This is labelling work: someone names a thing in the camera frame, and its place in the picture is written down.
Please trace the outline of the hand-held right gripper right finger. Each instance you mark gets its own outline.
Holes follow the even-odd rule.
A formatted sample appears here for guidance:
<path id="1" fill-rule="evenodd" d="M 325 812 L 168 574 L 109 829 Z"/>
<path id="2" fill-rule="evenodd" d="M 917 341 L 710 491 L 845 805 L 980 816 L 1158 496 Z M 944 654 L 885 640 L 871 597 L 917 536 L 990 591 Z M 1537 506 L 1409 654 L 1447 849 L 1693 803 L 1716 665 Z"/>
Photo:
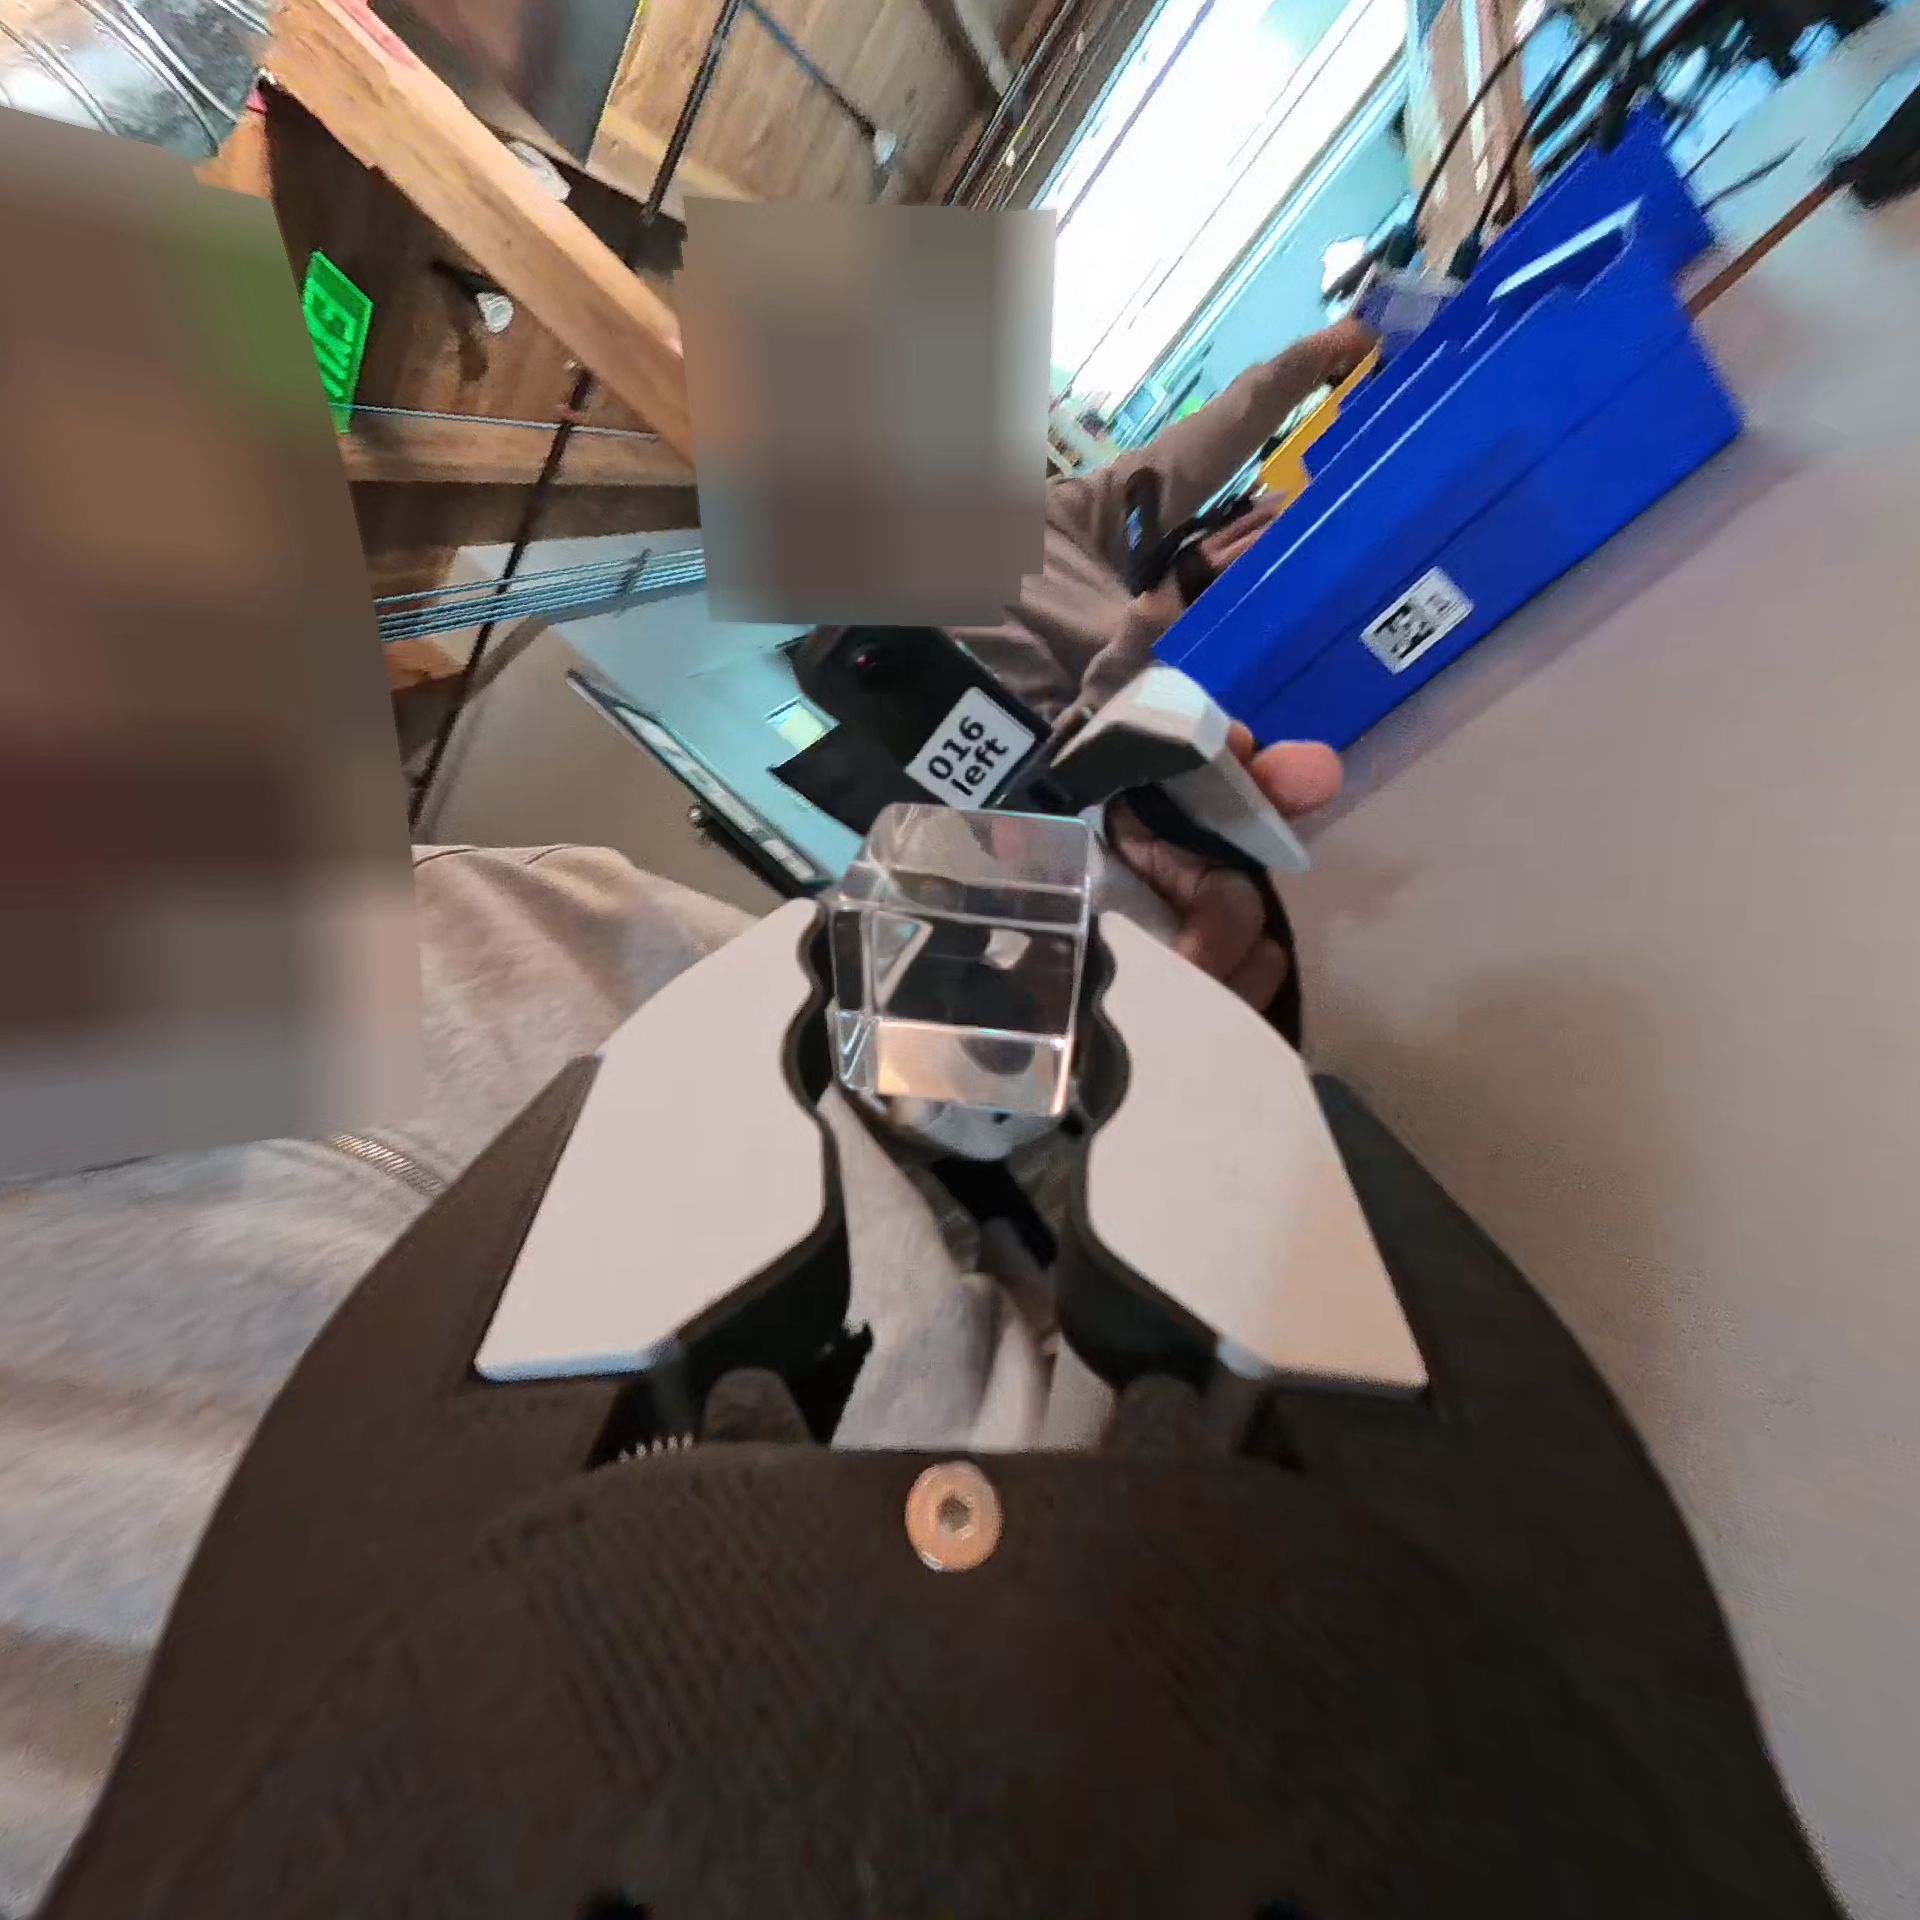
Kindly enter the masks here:
<path id="1" fill-rule="evenodd" d="M 1097 922 L 1057 1301 L 1110 1389 L 1420 1399 L 1427 1362 L 1301 1053 L 1127 917 Z"/>

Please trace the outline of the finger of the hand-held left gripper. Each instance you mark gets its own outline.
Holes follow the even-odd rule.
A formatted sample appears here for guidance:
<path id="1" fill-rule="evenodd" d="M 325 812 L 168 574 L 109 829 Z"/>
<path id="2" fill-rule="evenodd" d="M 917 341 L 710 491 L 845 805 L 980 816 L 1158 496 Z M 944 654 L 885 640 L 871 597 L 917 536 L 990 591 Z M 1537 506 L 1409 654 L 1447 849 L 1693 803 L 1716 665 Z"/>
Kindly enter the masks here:
<path id="1" fill-rule="evenodd" d="M 1230 746 L 1161 776 L 1127 776 L 1117 798 L 1149 834 L 1215 864 L 1272 876 L 1309 873 L 1309 849 Z"/>
<path id="2" fill-rule="evenodd" d="M 1227 739 L 1230 718 L 1192 675 L 1146 665 L 1049 753 L 1045 779 L 1087 809 L 1212 768 Z"/>

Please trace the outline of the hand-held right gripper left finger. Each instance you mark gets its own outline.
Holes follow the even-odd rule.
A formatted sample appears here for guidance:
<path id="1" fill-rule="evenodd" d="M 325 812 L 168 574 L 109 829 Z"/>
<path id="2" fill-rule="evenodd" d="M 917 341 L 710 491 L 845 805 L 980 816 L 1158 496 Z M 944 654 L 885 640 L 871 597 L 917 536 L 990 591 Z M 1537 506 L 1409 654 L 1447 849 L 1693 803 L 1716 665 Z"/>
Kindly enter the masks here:
<path id="1" fill-rule="evenodd" d="M 483 1381 L 626 1381 L 648 1427 L 696 1427 L 723 1379 L 766 1373 L 838 1424 L 852 1250 L 819 935 L 815 900 L 785 905 L 599 1049 L 476 1343 Z"/>

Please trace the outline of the clear acrylic cube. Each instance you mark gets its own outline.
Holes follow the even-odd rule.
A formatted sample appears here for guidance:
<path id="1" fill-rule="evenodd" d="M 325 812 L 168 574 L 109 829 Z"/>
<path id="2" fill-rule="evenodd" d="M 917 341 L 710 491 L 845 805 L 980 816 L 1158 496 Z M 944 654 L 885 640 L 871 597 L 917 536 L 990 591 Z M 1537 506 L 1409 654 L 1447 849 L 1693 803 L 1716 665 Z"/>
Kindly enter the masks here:
<path id="1" fill-rule="evenodd" d="M 885 805 L 823 900 L 844 1092 L 1065 1118 L 1093 891 L 1077 816 Z"/>

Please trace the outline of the person's left forearm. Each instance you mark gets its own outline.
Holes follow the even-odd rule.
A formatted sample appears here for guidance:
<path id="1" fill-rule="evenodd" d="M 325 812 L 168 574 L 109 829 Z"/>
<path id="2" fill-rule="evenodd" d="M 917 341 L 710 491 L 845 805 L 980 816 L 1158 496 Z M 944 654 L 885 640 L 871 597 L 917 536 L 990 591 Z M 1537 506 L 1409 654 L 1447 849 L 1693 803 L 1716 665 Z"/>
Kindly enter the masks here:
<path id="1" fill-rule="evenodd" d="M 1045 1430 L 1057 1316 L 1053 1272 L 1009 1229 L 961 1258 L 933 1201 L 841 1097 L 823 1097 L 844 1179 L 852 1318 L 871 1333 L 832 1448 L 1018 1454 Z"/>

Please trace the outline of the person's left hand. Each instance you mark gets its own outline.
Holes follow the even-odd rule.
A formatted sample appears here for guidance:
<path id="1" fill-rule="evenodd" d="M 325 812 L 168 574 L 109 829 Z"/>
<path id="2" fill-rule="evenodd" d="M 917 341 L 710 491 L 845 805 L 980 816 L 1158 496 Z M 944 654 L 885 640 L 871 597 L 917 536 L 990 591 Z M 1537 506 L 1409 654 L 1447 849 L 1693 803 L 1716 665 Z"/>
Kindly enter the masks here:
<path id="1" fill-rule="evenodd" d="M 1255 736 L 1230 723 L 1227 746 L 1287 821 L 1301 821 L 1339 798 L 1341 768 L 1326 746 L 1281 742 L 1258 747 Z M 1295 935 L 1269 905 L 1269 883 L 1227 869 L 1212 857 L 1158 839 L 1127 803 L 1107 809 L 1110 849 L 1177 917 L 1174 948 L 1201 972 L 1224 983 L 1269 1022 L 1301 1012 L 1295 977 Z"/>

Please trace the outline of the black handheld device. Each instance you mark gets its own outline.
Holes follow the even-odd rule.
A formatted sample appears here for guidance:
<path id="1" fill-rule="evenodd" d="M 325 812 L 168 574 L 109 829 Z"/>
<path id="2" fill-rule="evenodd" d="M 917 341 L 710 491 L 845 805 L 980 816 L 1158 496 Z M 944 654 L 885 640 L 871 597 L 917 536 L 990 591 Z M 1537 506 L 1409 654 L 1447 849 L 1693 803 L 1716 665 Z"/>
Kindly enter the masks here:
<path id="1" fill-rule="evenodd" d="M 1209 536 L 1205 516 L 1166 520 L 1164 472 L 1140 468 L 1125 491 L 1125 586 L 1131 597 L 1177 586 L 1190 603 L 1192 563 Z"/>

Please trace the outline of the dark framed board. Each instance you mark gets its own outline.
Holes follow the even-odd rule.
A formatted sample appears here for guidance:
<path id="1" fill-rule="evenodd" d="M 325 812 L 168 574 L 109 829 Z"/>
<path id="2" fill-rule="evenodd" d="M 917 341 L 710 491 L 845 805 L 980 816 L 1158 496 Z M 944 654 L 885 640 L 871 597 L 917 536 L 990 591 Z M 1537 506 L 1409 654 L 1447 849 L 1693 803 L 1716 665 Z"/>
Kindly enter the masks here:
<path id="1" fill-rule="evenodd" d="M 570 668 L 564 685 L 615 731 L 631 739 L 681 779 L 686 824 L 704 846 L 731 860 L 778 897 L 818 897 L 838 883 L 838 869 L 818 863 L 775 821 L 744 800 L 673 726 L 645 713 L 585 668 Z"/>

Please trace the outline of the blue plastic bin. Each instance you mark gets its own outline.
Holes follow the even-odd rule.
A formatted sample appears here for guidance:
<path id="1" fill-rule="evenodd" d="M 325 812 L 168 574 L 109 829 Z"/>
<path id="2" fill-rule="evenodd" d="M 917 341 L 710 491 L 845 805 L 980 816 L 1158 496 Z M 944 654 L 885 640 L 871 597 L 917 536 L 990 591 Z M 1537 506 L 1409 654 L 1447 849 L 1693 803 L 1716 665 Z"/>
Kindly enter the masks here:
<path id="1" fill-rule="evenodd" d="M 1355 746 L 1741 437 L 1678 292 L 1713 238 L 1667 113 L 1630 109 L 1341 404 L 1161 663 L 1260 742 Z"/>

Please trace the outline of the person's grey hoodie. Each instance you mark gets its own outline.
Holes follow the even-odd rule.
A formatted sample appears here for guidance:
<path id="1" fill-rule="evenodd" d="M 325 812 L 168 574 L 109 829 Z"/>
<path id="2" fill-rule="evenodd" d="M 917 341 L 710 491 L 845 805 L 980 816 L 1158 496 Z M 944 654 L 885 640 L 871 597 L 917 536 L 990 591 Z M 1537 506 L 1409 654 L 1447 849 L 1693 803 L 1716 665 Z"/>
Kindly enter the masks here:
<path id="1" fill-rule="evenodd" d="M 425 1092 L 319 1139 L 3 1186 L 3 1916 L 109 1775 L 251 1430 L 390 1243 L 748 911 L 622 851 L 420 849 Z"/>

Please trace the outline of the wooden beam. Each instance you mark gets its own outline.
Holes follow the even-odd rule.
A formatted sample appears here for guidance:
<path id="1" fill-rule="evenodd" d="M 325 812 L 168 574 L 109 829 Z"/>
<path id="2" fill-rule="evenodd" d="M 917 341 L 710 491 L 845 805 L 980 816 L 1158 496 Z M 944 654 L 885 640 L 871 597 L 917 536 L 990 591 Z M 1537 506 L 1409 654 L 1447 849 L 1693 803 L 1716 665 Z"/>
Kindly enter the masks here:
<path id="1" fill-rule="evenodd" d="M 516 297 L 693 472 L 684 329 L 366 4 L 279 4 L 267 77 Z"/>

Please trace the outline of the green exit sign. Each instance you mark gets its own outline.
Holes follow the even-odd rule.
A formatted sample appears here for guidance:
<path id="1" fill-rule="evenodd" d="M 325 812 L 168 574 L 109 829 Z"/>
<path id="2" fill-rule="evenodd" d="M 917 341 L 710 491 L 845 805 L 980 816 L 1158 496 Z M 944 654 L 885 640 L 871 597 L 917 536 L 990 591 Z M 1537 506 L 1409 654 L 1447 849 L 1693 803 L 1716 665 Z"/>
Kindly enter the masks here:
<path id="1" fill-rule="evenodd" d="M 328 250 L 313 249 L 304 263 L 301 315 L 332 430 L 349 433 L 377 304 Z"/>

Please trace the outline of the silver air duct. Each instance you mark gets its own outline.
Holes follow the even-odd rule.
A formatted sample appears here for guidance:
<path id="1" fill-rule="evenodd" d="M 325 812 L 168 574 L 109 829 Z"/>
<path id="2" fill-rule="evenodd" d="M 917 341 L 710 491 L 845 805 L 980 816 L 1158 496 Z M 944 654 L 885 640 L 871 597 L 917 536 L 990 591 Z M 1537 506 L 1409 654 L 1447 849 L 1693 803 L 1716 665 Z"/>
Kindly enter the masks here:
<path id="1" fill-rule="evenodd" d="M 213 159 L 265 72 L 274 4 L 3 4 L 3 106 Z"/>

